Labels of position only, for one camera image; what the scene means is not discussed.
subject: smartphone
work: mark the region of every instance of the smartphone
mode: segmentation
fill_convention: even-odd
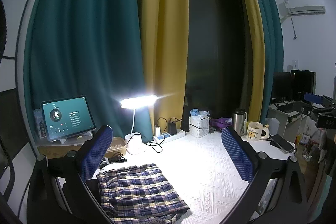
[[[287,142],[279,134],[271,136],[271,140],[274,141],[277,144],[277,146],[281,150],[283,150],[283,152],[285,152],[285,153],[291,153],[295,150],[295,147],[293,147],[289,142]]]

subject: white cup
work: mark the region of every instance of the white cup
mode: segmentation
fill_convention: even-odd
[[[260,122],[250,122],[247,127],[246,137],[252,141],[266,140],[269,136],[268,127],[268,124],[264,127]],[[261,135],[263,130],[266,132],[265,136]]]

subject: teal curtain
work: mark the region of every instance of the teal curtain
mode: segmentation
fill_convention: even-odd
[[[271,35],[269,32],[268,22],[270,21],[269,13],[270,10],[266,8],[266,0],[258,0],[262,26],[264,31],[264,41],[265,41],[265,74],[264,74],[264,90],[263,90],[263,99],[262,99],[262,108],[260,114],[260,122],[264,123],[269,102],[270,94],[272,92],[272,83],[273,83],[273,73],[274,73],[274,59],[271,60]]]
[[[265,41],[265,75],[260,122],[264,124],[272,94],[273,75],[283,71],[284,48],[278,8],[275,0],[258,0]]]
[[[275,47],[275,66],[274,71],[284,71],[284,42],[282,37],[282,28],[280,22],[279,11],[275,0],[269,0],[273,28],[274,28],[274,47]]]
[[[132,110],[120,101],[145,93],[137,12],[137,0],[35,1],[24,60],[31,128],[42,101],[83,94],[97,128],[130,133]],[[134,131],[152,140],[148,108],[136,111]]]
[[[272,21],[272,12],[269,0],[258,0],[259,7],[264,11],[262,24],[264,29],[265,40],[265,76],[264,76],[264,92],[262,99],[262,108],[260,114],[260,122],[264,123],[268,111],[268,106],[272,93],[273,74],[275,66],[275,51],[274,51],[274,29]]]

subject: plaid blanket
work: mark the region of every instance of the plaid blanket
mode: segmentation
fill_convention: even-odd
[[[175,223],[189,209],[155,165],[97,174],[101,206],[116,224]]]

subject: power strip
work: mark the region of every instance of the power strip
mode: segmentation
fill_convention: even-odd
[[[165,133],[165,140],[163,141],[163,134],[159,137],[153,136],[153,139],[156,143],[167,143],[179,138],[182,138],[185,136],[185,131],[183,131],[182,129],[178,129],[177,133],[175,135],[170,135],[169,133]]]

